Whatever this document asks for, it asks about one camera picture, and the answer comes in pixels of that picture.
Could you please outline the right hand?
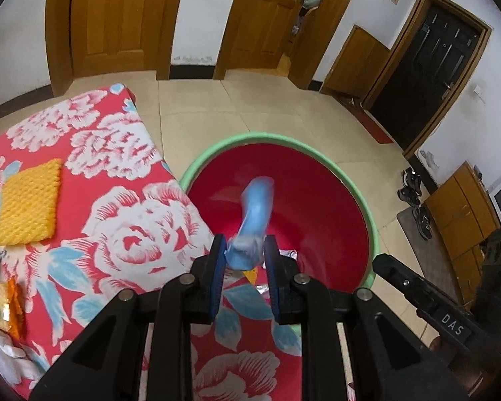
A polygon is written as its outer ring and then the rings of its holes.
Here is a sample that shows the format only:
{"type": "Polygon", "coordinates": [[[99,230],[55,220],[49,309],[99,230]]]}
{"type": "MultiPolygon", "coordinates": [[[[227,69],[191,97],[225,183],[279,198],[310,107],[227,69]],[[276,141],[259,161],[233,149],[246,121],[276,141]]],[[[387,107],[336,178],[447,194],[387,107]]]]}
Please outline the right hand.
{"type": "Polygon", "coordinates": [[[434,338],[429,350],[438,356],[456,378],[465,387],[469,396],[482,384],[482,369],[468,357],[463,356],[456,348],[445,341],[441,336],[434,338]]]}

